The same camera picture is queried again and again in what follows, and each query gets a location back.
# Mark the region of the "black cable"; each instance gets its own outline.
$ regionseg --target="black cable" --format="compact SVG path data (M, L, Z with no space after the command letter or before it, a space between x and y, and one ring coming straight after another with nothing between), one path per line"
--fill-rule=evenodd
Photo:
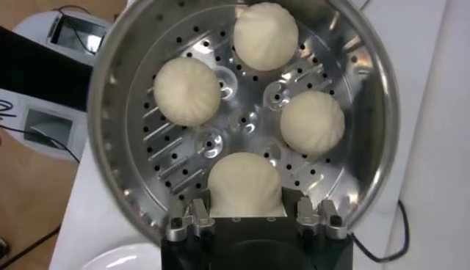
M88 11L86 8L77 6L75 4L66 4L64 6L56 8L55 10L64 10L64 9L68 9L68 8L78 9L78 10L81 10L81 11L87 13L87 14L91 14L90 11Z
M23 131L23 130L21 130L21 129L9 128L9 127L4 126L4 125L0 125L0 128L6 129L6 130L8 130L8 131L19 132L19 133L22 133L22 134L29 134L29 135L33 135L33 136L38 136L38 137L41 137L41 138L44 138L44 139L48 139L48 140L50 140L51 142L55 142L55 143L57 143L58 145L60 145L60 147L62 147L62 150L67 151L67 152L73 157L73 159L75 159L75 161L76 161L77 163L80 163L80 160L72 153L72 151L70 151L65 145L63 145L63 143L57 141L57 140L54 139L54 138L51 138L51 137L49 137L49 136L43 135L43 134L38 133L38 132Z
M60 231L60 226L55 228L53 231L51 231L49 234L43 236L41 239L37 240L36 242L34 242L31 246L27 247L26 249L24 249L23 251L19 252L17 255L11 257L9 260L7 260L5 263L3 263L2 265L0 265L0 270L4 270L6 269L8 266L10 266L12 263L16 262L17 260L21 259L24 255L28 254L29 252L31 252L33 249L35 249L36 247L40 246L42 243L46 242L47 240L49 240L50 238L52 238L52 236L55 236L56 234L58 234Z
M13 109L13 104L11 102L0 99L0 120L3 120L3 117L16 117L14 114L4 113L11 109Z
M19 133L22 133L22 134L30 134L30 135L38 136L38 137L41 137L41 138L49 139L49 140L51 140L51 142L55 142L58 145L60 145L63 148L63 150L66 150L73 157L73 159L75 159L75 161L77 163L80 163L80 160L72 153L72 151L70 151L65 145L63 145L63 143L57 141L54 138L51 138L49 136L46 136L46 135L43 135L43 134L40 134L40 133L37 133L37 132L23 131L21 129L10 128L10 127L4 126L4 125L0 125L0 128L6 129L8 131L19 132ZM6 269L12 263L14 263L17 260L21 259L24 255L30 253L33 249L35 249L36 247L40 246L42 243L46 242L47 240L49 240L50 238L52 238L53 236L58 234L59 231L60 231L60 226L61 225L59 225L57 228L55 228L53 231L51 231L47 235L43 236L41 239L34 242L32 245L30 245L29 247L27 247L23 251L19 252L17 255L11 257L10 259L8 259L5 263L1 264L0 265L0 270Z
M403 202L401 200L398 200L398 207L400 211L402 212L403 216L403 225L405 227L405 243L403 243L402 249L389 256L385 256L383 258L379 258L375 255L373 255L360 241L359 239L355 236L354 233L351 233L352 240L354 243L358 246L358 248L371 260L373 260L376 263L388 263L393 260L398 260L401 257L403 257L407 252L408 249L410 248L410 225L408 223L408 215L406 214L405 206L403 205Z
M370 0L366 0L364 2L364 4L362 4L362 7L360 8L360 10L364 10L367 7L367 5L369 4L369 2L370 2Z
M55 11L57 11L58 13L62 14L62 18L64 19L64 22L66 22L71 28L72 28L72 31L73 33L75 34L77 40L79 40L80 44L82 45L82 47L85 49L85 51L91 53L92 55L95 55L95 52L94 51L91 51L86 45L85 43L83 42L82 38L79 36L79 33L77 32L75 26L73 25L73 23L67 18L67 15L62 11L62 8L58 8L58 9L53 9Z

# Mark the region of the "white table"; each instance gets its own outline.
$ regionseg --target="white table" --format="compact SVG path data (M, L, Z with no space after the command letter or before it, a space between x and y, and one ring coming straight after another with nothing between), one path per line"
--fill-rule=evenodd
M365 9L396 70L402 113L397 158L389 181L355 231L377 255L383 255L388 246L445 3L446 0L372 0ZM101 181L87 145L50 269L80 269L102 252L144 241L146 239L119 212ZM381 269L358 250L354 267Z

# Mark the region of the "circular dimple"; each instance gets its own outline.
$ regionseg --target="circular dimple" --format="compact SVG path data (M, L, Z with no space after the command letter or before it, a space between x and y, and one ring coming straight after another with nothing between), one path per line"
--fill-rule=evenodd
M274 81L264 90L263 105L273 111L279 112L289 103L289 93L290 91L283 82Z
M238 80L234 72L226 67L217 66L214 69L215 75L219 79L221 98L229 100L235 96L238 89Z
M281 148L277 140L272 137L264 137L253 142L251 151L265 157L274 167L281 162Z
M258 115L251 109L235 110L230 116L229 125L233 132L242 132L250 134L256 130L258 126Z
M196 134L196 151L205 158L215 158L223 150L224 142L221 133L213 128Z

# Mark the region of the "black machine base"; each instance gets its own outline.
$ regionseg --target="black machine base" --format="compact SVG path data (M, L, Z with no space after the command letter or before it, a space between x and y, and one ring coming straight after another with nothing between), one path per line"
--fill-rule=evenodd
M162 242L163 270L351 270L353 242L296 233L295 220L215 219L213 236Z

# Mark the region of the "white surface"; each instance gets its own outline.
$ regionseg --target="white surface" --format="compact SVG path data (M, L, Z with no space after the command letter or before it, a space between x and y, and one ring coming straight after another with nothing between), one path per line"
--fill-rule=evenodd
M396 70L402 112L397 158L389 181L356 230L358 237L377 255L386 251L445 2L371 0L365 9ZM119 213L99 179L87 147L52 258L52 270L77 269L119 244L145 240ZM381 266L356 249L354 268L369 270Z
M80 269L110 249L144 242L104 186L87 143L49 269Z
M13 108L5 113L14 114L16 117L3 117L3 120L0 122L0 124L9 128L24 130L26 117L30 109L70 120L72 122L72 127L70 128L70 135L65 145L77 157L82 155L85 141L88 136L87 114L57 103L44 101L39 98L33 98L28 95L22 95L3 89L0 89L0 99L9 101L13 105ZM75 161L71 155L64 150L25 140L24 135L18 132L8 131L8 133L21 144L37 152L54 158Z
M401 196L411 247L389 270L470 268L469 14L470 1L449 0ZM402 241L397 214L389 252Z
M394 166L384 192L355 230L378 256L386 253L445 4L446 0L371 0L364 10L391 58L400 93L401 127ZM357 248L354 258L360 270L380 269Z
M118 247L87 263L82 270L160 270L160 248L153 244Z

